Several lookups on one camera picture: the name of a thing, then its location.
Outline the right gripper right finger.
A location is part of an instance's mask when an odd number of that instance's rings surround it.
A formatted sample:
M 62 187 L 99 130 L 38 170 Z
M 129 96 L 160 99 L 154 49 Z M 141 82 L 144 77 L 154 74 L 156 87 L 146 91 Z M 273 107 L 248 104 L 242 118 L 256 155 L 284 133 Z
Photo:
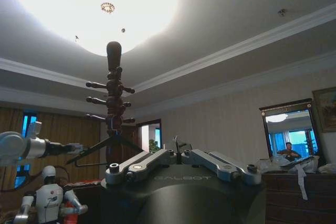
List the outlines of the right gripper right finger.
M 224 182 L 232 182 L 237 178 L 249 186 L 261 184 L 261 172 L 254 164 L 244 164 L 219 152 L 204 152 L 192 149 L 190 144 L 180 144 L 182 164 L 192 168 L 206 168 Z

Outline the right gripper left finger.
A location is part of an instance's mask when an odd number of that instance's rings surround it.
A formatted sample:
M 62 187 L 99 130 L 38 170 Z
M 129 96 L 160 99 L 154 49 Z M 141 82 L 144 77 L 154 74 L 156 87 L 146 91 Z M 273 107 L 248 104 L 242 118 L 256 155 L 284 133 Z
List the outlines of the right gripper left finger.
M 125 181 L 140 182 L 159 166 L 168 167 L 178 163 L 181 141 L 176 135 L 172 139 L 174 149 L 160 149 L 155 153 L 141 150 L 139 154 L 121 164 L 111 163 L 105 171 L 106 184 L 121 184 Z

